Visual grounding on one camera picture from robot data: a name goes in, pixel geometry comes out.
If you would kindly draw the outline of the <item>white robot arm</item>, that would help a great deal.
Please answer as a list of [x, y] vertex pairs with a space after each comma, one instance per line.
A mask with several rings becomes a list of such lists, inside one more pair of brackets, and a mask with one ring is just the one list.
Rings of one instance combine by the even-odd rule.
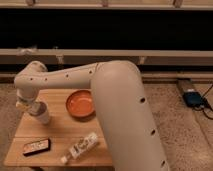
[[49, 72], [30, 62], [14, 79], [17, 105], [30, 110], [42, 89], [90, 89], [115, 171], [170, 171], [138, 67], [125, 60]]

